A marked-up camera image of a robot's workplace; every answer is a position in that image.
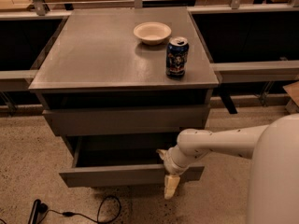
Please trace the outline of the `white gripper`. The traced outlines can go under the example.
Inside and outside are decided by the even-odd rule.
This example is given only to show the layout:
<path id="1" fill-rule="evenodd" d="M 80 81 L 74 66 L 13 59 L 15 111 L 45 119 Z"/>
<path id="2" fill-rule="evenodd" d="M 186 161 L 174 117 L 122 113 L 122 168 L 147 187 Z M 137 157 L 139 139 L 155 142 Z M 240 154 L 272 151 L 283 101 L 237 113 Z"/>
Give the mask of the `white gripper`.
<path id="1" fill-rule="evenodd" d="M 157 149 L 159 157 L 164 161 L 164 167 L 170 175 L 164 177 L 164 197 L 171 199 L 178 187 L 180 175 L 195 162 L 193 155 L 186 155 L 178 146 L 165 149 Z"/>

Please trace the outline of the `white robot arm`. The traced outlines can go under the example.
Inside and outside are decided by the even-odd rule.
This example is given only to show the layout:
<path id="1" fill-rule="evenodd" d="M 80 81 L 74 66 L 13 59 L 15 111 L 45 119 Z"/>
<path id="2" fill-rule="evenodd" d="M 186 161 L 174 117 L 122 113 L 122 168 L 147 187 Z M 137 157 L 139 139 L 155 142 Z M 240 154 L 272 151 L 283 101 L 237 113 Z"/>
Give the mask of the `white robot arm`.
<path id="1" fill-rule="evenodd" d="M 166 170 L 166 199 L 174 196 L 180 176 L 209 151 L 252 160 L 246 224 L 299 224 L 298 114 L 263 126 L 180 132 L 174 147 L 157 151 Z"/>

